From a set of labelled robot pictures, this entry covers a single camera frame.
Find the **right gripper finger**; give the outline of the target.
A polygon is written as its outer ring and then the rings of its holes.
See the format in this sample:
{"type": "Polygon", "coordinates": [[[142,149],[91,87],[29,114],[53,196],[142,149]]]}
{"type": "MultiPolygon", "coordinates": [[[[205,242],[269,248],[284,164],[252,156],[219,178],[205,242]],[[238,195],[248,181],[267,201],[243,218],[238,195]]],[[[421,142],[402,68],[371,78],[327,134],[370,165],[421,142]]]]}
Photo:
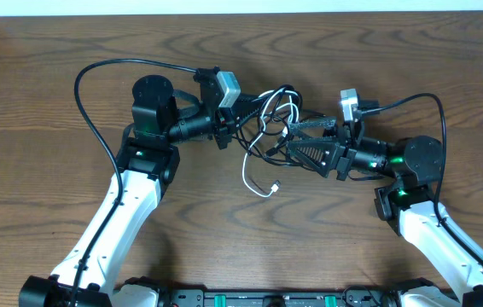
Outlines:
{"type": "Polygon", "coordinates": [[[304,122],[291,123],[288,125],[290,131],[301,131],[310,128],[320,128],[324,130],[331,130],[336,127],[336,117],[324,117],[315,120],[308,120],[304,122]]]}
{"type": "Polygon", "coordinates": [[[335,139],[305,139],[287,144],[288,153],[303,165],[327,178],[340,162],[346,147],[335,139]]]}

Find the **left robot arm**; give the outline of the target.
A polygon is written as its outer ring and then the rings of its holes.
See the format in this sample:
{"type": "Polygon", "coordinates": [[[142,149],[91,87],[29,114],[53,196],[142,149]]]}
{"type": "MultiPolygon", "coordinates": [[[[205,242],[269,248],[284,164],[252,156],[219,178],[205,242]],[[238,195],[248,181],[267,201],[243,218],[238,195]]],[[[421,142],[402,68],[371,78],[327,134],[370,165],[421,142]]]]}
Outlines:
{"type": "Polygon", "coordinates": [[[180,162],[177,145],[200,136],[225,148],[267,96],[247,95],[232,72],[191,69],[199,97],[160,75],[134,83],[133,122],[117,153],[107,196],[74,248],[48,278],[30,276],[21,306],[167,306],[167,293],[139,282],[115,286],[137,233],[158,207],[180,162]]]}

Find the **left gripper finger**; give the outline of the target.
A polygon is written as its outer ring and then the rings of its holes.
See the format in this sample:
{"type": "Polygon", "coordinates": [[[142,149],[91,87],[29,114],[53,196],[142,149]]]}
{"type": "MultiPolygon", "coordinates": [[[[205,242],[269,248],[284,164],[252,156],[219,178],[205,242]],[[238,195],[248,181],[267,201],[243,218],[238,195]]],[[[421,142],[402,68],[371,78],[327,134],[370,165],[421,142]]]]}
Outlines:
{"type": "Polygon", "coordinates": [[[261,110],[261,102],[238,101],[231,109],[233,127],[240,128],[261,110]]]}
{"type": "Polygon", "coordinates": [[[241,93],[235,102],[235,107],[261,107],[264,97],[241,93]]]}

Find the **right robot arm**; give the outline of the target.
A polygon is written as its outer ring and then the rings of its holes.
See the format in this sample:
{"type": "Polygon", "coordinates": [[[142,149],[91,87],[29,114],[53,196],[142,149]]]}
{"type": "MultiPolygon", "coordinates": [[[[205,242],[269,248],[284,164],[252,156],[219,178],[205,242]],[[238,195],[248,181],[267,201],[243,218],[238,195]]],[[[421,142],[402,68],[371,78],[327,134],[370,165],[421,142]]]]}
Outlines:
{"type": "Polygon", "coordinates": [[[388,143],[364,134],[364,123],[337,126],[334,117],[292,123],[288,154],[322,177],[351,171],[388,177],[375,189],[380,220],[415,246],[450,286],[461,305],[483,305],[483,249],[451,218],[438,201],[445,150],[430,136],[388,143]]]}

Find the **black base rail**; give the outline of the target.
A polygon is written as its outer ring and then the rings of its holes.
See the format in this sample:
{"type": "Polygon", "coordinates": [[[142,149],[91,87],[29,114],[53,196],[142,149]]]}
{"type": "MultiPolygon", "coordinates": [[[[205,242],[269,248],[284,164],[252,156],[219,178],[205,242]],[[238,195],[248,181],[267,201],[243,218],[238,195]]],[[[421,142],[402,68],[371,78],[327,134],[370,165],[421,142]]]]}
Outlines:
{"type": "Polygon", "coordinates": [[[113,306],[148,307],[337,307],[459,306],[453,293],[431,281],[415,279],[392,288],[361,285],[345,289],[210,289],[203,285],[131,278],[113,292],[113,306]]]}

